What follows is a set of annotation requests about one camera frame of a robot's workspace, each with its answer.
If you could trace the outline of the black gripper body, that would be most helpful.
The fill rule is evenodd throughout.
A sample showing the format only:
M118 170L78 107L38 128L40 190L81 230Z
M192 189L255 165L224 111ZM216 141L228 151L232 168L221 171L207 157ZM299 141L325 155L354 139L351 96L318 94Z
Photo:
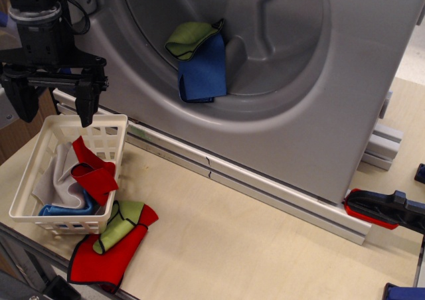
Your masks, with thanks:
M85 68L92 71L94 81L101 90L108 86L102 57L79 50L74 35L56 24L18 25L21 48L1 51L1 62L29 68Z

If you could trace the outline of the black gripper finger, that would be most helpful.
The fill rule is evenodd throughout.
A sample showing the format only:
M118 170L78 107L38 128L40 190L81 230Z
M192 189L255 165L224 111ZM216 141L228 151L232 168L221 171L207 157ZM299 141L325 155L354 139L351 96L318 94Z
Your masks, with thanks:
M19 118L27 123L32 122L39 110L36 89L22 78L2 77L1 85Z
M94 69L83 68L75 87L75 106L82 127L92 124L102 88L103 81L96 76Z

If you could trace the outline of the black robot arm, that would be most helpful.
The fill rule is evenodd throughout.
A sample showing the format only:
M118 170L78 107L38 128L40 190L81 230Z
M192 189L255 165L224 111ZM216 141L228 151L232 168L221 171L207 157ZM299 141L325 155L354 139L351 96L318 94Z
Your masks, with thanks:
M101 92L108 87L106 59L83 52L74 37L90 28L85 14L81 31L73 28L69 5L75 0L10 0L21 47L1 51L1 87L17 115L32 122L39 96L49 88L71 92L82 127L92 124Z

